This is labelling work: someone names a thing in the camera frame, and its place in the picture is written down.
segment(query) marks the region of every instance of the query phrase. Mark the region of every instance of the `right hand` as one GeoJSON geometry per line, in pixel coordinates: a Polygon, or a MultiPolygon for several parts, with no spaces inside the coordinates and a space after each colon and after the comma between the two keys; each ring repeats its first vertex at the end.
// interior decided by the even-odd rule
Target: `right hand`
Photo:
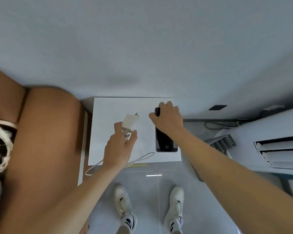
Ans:
{"type": "Polygon", "coordinates": [[[183,118],[179,108],[174,107],[171,101],[166,104],[161,102],[158,107],[160,108],[160,116],[157,117],[155,113],[150,113],[149,118],[157,129],[171,137],[177,128],[183,127],[183,118]]]}

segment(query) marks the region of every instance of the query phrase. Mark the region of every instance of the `gray tile floor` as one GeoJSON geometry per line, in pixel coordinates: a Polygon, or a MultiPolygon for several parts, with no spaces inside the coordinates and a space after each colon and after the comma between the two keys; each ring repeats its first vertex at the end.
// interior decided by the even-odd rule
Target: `gray tile floor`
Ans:
{"type": "MultiPolygon", "coordinates": [[[[188,122],[185,127],[203,140],[216,133],[204,129],[203,123],[188,122]]],[[[114,207],[113,188],[119,183],[128,191],[137,215],[137,234],[168,233],[164,227],[164,217],[168,211],[170,192],[175,185],[182,186],[185,191],[184,234],[238,234],[236,225],[206,184],[197,179],[195,171],[184,157],[182,160],[123,169],[95,206],[90,216],[89,234],[114,234],[118,230],[120,220],[114,207]],[[161,176],[147,177],[155,174],[161,176]]]]}

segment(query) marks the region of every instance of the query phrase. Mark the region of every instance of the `white cable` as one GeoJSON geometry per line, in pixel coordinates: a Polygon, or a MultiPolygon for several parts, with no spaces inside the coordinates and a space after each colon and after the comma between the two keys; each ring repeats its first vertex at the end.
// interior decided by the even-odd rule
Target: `white cable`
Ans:
{"type": "MultiPolygon", "coordinates": [[[[155,152],[150,152],[150,153],[147,153],[146,155],[143,155],[141,158],[138,158],[137,160],[133,161],[132,163],[127,163],[127,164],[124,166],[124,168],[128,168],[128,167],[132,166],[135,162],[145,160],[145,159],[147,159],[147,158],[149,158],[149,157],[152,157],[152,156],[155,154],[155,152]]],[[[86,175],[86,176],[92,176],[92,174],[88,174],[88,172],[89,172],[91,169],[93,169],[95,166],[97,166],[98,164],[100,164],[101,162],[103,162],[103,159],[102,159],[101,161],[99,161],[97,164],[93,165],[91,168],[89,168],[89,169],[85,172],[85,175],[86,175]]]]}

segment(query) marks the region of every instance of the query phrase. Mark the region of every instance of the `black smartphone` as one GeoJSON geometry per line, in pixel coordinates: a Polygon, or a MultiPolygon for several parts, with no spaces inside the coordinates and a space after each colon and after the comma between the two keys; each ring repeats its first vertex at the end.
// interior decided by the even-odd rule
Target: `black smartphone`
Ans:
{"type": "MultiPolygon", "coordinates": [[[[160,116],[160,108],[155,108],[155,115],[160,116]]],[[[178,146],[165,133],[155,128],[155,142],[157,152],[177,152],[178,146]]]]}

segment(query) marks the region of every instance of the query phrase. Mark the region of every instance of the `white sock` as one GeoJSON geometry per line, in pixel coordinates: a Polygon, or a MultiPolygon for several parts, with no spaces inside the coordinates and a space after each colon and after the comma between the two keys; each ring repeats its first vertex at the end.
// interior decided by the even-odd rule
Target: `white sock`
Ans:
{"type": "Polygon", "coordinates": [[[174,217],[169,221],[169,228],[170,228],[170,233],[173,233],[175,231],[181,231],[181,225],[183,224],[183,218],[182,217],[174,217]]]}
{"type": "Polygon", "coordinates": [[[128,213],[121,219],[121,226],[126,226],[130,230],[130,233],[134,229],[135,225],[135,220],[133,219],[133,215],[131,213],[128,213]]]}

